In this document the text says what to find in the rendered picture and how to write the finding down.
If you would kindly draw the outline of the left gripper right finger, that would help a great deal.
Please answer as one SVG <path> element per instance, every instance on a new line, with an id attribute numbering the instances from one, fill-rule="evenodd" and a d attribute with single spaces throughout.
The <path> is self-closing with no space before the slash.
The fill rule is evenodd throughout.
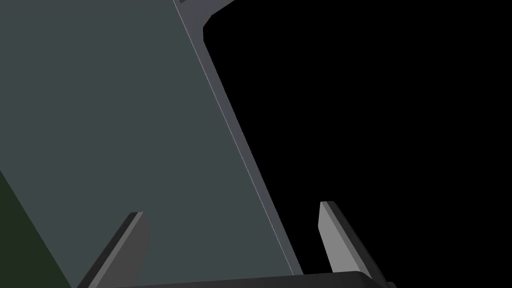
<path id="1" fill-rule="evenodd" d="M 319 205 L 318 230 L 334 273 L 361 272 L 377 284 L 386 284 L 383 273 L 334 201 Z"/>

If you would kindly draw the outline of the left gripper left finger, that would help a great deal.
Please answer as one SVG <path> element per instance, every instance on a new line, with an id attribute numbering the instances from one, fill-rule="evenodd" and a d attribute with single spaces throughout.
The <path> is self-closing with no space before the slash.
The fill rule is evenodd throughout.
<path id="1" fill-rule="evenodd" d="M 124 288 L 137 283 L 150 240 L 143 211 L 131 212 L 77 288 Z"/>

